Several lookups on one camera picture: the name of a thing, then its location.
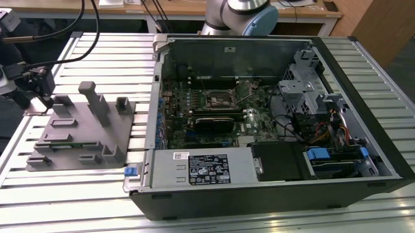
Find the connector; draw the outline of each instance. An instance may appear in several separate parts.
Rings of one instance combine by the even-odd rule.
[[[25,62],[3,67],[3,72],[9,80],[22,79],[23,77],[31,75],[31,72],[27,71]]]

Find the green circuit board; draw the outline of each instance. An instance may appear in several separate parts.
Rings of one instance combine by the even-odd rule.
[[[253,80],[245,80],[230,90],[193,90],[190,85],[179,82],[165,85],[169,149],[239,147],[238,139],[242,136],[253,136],[258,142],[278,141],[278,132],[266,106],[269,91],[270,86],[255,86]],[[243,112],[241,114],[243,117],[235,121],[233,131],[197,133],[193,128],[197,117],[191,113],[223,109]],[[222,116],[230,115],[218,113],[218,117]]]

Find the wire bundle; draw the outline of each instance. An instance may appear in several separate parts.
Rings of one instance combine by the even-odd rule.
[[[143,0],[143,6],[145,6],[145,8],[146,8],[146,10],[147,10],[147,13],[149,13],[151,19],[154,20],[154,22],[155,22],[155,24],[157,24],[157,27],[158,27],[159,31],[163,33],[163,31],[165,31],[163,29],[166,28],[166,32],[167,32],[167,33],[173,33],[173,32],[174,32],[174,28],[173,28],[173,26],[171,26],[170,20],[169,20],[169,18],[167,18],[167,15],[166,15],[166,12],[165,12],[165,10],[163,10],[163,7],[162,7],[162,5],[161,5],[161,3],[159,3],[159,0],[153,0],[153,2],[154,2],[154,4],[155,4],[157,10],[158,10],[159,15],[161,15],[161,17],[162,17],[163,26],[158,23],[158,21],[157,21],[154,15],[151,14],[150,9],[149,9],[149,7],[147,7],[146,0]]]
[[[98,7],[97,7],[97,4],[95,4],[95,0],[91,0],[91,4],[93,4],[93,7],[94,7],[95,17],[97,17],[97,35],[95,35],[94,43],[93,43],[90,49],[87,50],[87,52],[81,57],[74,58],[74,59],[42,62],[42,63],[37,63],[37,64],[33,64],[33,65],[29,65],[26,67],[27,69],[34,69],[34,68],[38,68],[38,67],[46,67],[46,66],[51,66],[51,65],[57,65],[57,64],[70,63],[70,62],[78,62],[78,61],[83,60],[90,55],[90,53],[93,52],[93,50],[94,50],[94,48],[95,48],[95,46],[98,44],[99,35],[101,35],[101,32],[99,32],[99,21],[101,21],[101,19],[99,19],[99,12],[98,12]],[[85,11],[86,11],[86,0],[82,0],[82,10],[81,10],[81,13],[78,15],[77,20],[74,21],[74,23],[67,28],[65,28],[59,32],[51,33],[49,35],[10,37],[10,38],[3,39],[3,41],[6,43],[23,43],[23,42],[34,42],[34,41],[47,40],[47,39],[51,39],[54,37],[58,37],[58,36],[69,33],[75,28],[75,26],[79,24],[79,22],[82,20],[82,17],[85,15]]]

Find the power supply label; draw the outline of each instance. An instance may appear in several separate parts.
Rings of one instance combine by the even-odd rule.
[[[191,185],[231,183],[229,155],[190,155],[189,183]]]

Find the motherboard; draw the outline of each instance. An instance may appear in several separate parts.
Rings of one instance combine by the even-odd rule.
[[[163,85],[169,149],[246,147],[278,141],[261,79],[169,80]]]

